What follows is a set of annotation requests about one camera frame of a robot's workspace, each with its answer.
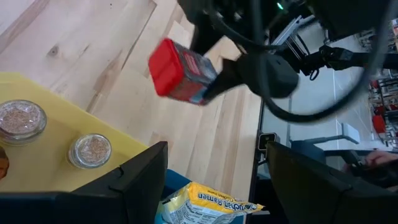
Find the ramen package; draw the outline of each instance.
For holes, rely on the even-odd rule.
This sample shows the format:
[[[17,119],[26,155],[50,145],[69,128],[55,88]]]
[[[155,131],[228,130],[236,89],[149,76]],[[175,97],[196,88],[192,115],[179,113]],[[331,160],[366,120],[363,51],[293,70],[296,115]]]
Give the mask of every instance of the ramen package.
[[[162,221],[168,224],[227,224],[238,216],[263,208],[190,182],[163,202]]]

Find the red lid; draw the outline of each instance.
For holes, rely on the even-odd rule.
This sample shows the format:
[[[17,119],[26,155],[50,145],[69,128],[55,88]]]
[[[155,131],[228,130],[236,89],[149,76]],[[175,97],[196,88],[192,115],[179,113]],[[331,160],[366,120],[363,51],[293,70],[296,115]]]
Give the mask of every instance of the red lid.
[[[173,41],[164,39],[149,57],[149,71],[159,96],[167,96],[180,84],[183,67]]]

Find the person's hand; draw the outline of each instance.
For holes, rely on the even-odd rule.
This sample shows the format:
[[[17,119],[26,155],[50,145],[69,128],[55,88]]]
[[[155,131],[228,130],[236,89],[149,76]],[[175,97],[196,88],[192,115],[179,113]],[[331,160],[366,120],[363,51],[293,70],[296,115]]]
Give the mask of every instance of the person's hand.
[[[396,159],[398,159],[398,154],[393,154],[386,151],[373,151],[365,158],[366,165],[370,167],[385,164]]]

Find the red container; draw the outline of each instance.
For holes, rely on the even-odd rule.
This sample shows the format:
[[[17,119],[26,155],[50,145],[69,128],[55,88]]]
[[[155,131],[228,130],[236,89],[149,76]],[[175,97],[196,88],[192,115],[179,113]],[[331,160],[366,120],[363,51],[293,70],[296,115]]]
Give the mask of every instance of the red container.
[[[159,96],[205,105],[203,94],[217,77],[209,59],[164,39],[149,58],[149,71]]]

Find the gray floor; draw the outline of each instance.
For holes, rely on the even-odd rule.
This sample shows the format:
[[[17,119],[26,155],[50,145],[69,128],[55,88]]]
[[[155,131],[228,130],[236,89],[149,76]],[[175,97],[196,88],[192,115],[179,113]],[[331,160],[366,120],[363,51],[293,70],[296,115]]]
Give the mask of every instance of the gray floor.
[[[325,38],[322,28],[314,25],[299,32],[311,52],[316,52],[323,45]],[[363,52],[354,37],[347,37],[338,42],[332,43],[331,47],[343,47],[353,52]],[[349,68],[342,71],[334,71],[329,68],[322,68],[315,81],[300,74],[298,89],[291,99],[276,100],[277,104],[285,110],[294,113],[312,113],[324,108],[348,91],[355,83],[361,68]],[[340,123],[348,123],[360,133],[362,141],[372,139],[371,115],[369,114],[368,94],[364,93],[355,103],[345,108],[340,113],[312,124],[287,124],[271,114],[265,108],[263,119],[264,133],[277,133],[282,144],[289,145],[289,140],[302,140],[317,137],[335,136],[340,133]],[[347,140],[331,141],[319,144],[324,150],[330,149],[356,149],[357,145]],[[343,161],[338,158],[328,158],[329,165],[340,168]]]

